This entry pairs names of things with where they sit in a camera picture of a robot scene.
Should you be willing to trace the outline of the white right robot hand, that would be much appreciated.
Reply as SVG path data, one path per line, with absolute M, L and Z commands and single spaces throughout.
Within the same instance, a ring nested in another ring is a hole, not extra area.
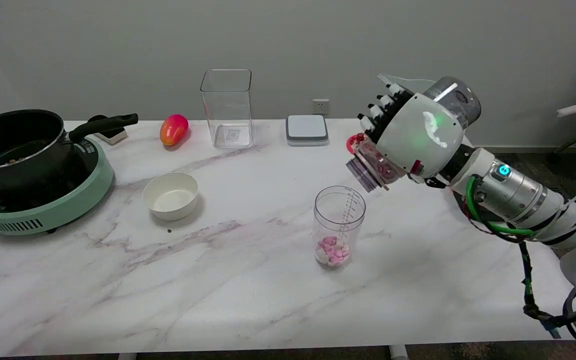
M 358 115 L 362 132 L 352 144 L 354 157 L 382 183 L 436 176 L 480 118 L 478 96 L 452 76 L 432 80 L 421 92 L 390 79 L 384 84 L 387 92 L 368 105 L 368 114 Z

